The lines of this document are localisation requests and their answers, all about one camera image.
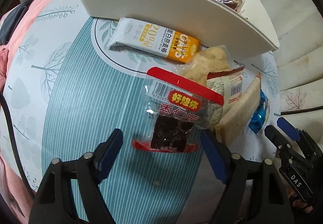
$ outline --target metal screw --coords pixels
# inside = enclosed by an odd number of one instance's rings
[[[241,158],[241,156],[238,153],[233,153],[231,157],[236,160],[239,160]]]
[[[273,162],[271,161],[271,159],[269,159],[269,158],[266,158],[265,160],[264,160],[264,162],[267,164],[267,165],[271,165]]]
[[[92,152],[86,152],[86,153],[83,155],[83,158],[85,158],[85,159],[89,159],[89,158],[91,158],[91,157],[93,157],[93,153],[92,153]]]
[[[52,164],[56,165],[58,162],[60,162],[59,158],[56,157],[52,159]]]

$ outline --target black cable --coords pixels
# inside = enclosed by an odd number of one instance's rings
[[[294,111],[285,111],[281,112],[281,115],[292,115],[292,114],[300,114],[300,113],[306,113],[306,112],[312,112],[316,110],[322,110],[323,106],[313,107],[313,108],[307,108],[307,109],[300,109],[300,110],[294,110]]]
[[[30,187],[28,180],[26,178],[24,169],[22,167],[21,161],[20,161],[20,157],[19,157],[19,153],[18,153],[18,149],[17,149],[17,144],[16,144],[16,139],[15,139],[15,133],[14,133],[14,128],[12,126],[12,121],[11,121],[11,116],[10,116],[10,111],[8,108],[8,104],[7,101],[5,100],[2,92],[0,92],[0,104],[2,106],[4,115],[5,115],[5,119],[7,121],[7,127],[8,127],[8,132],[9,132],[9,137],[10,137],[10,142],[11,142],[11,146],[12,146],[12,151],[14,153],[14,157],[17,163],[17,167],[20,173],[20,176],[22,178],[22,181],[24,182],[26,189],[30,195],[30,197],[32,199],[35,198],[35,194],[33,189]]]

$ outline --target blue gripper pad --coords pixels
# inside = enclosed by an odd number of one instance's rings
[[[97,178],[102,181],[109,176],[114,161],[116,160],[123,143],[123,134],[120,129],[114,129],[106,142],[100,143],[94,151],[93,161],[98,170]]]
[[[280,117],[277,120],[277,126],[290,137],[293,141],[299,140],[299,132],[285,118]]]
[[[201,136],[201,143],[204,152],[211,164],[215,177],[222,181],[223,184],[227,183],[227,175],[225,170],[225,163],[220,156],[218,150],[214,146],[213,142],[209,138],[206,131],[203,131]]]

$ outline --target red label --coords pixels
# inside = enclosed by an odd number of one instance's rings
[[[174,105],[178,105],[193,112],[199,111],[201,108],[201,102],[198,99],[177,90],[173,90],[169,93],[168,100]]]

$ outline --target yellow packaging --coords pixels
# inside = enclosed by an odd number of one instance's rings
[[[144,21],[123,17],[108,47],[127,45],[182,63],[200,51],[200,40],[181,32]]]

